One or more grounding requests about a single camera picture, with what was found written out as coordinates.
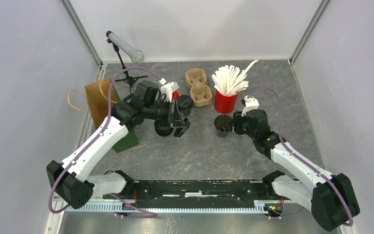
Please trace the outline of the dark translucent cup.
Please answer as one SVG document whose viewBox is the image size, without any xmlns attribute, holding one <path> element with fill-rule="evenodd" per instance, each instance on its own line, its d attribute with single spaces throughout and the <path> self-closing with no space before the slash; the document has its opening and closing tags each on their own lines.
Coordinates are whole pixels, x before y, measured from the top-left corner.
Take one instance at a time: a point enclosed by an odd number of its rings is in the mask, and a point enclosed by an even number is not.
<svg viewBox="0 0 374 234">
<path fill-rule="evenodd" d="M 230 121 L 232 117 L 228 115 L 219 115 L 214 120 L 215 132 L 218 137 L 226 137 L 231 132 Z"/>
<path fill-rule="evenodd" d="M 193 100 L 189 95 L 180 95 L 177 98 L 177 108 L 181 117 L 187 117 L 191 113 Z"/>
</svg>

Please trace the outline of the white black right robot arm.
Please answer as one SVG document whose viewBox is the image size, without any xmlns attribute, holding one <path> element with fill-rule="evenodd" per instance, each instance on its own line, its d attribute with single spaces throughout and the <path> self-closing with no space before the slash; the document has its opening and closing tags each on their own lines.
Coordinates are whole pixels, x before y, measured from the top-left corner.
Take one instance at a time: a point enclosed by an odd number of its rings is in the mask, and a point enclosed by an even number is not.
<svg viewBox="0 0 374 234">
<path fill-rule="evenodd" d="M 235 111 L 230 126 L 234 133 L 248 136 L 260 154 L 296 177 L 291 179 L 281 171 L 265 176 L 262 194 L 266 198 L 279 195 L 298 203 L 327 231 L 353 224 L 360 207 L 345 174 L 335 175 L 300 155 L 285 138 L 271 130 L 263 110 Z"/>
</svg>

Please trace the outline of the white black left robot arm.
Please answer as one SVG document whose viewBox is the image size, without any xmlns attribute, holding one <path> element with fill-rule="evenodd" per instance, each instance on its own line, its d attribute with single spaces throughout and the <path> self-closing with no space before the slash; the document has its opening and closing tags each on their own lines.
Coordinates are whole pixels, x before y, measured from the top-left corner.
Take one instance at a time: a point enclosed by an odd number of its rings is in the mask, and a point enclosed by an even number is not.
<svg viewBox="0 0 374 234">
<path fill-rule="evenodd" d="M 46 171 L 51 185 L 50 198 L 57 193 L 73 209 L 83 207 L 91 198 L 114 193 L 121 198 L 133 194 L 133 185 L 123 173 L 91 176 L 90 172 L 113 145 L 123 139 L 145 119 L 154 120 L 160 136 L 181 137 L 190 127 L 188 118 L 179 114 L 177 82 L 164 83 L 144 80 L 133 94 L 115 105 L 98 129 L 70 156 L 60 163 L 51 161 Z"/>
</svg>

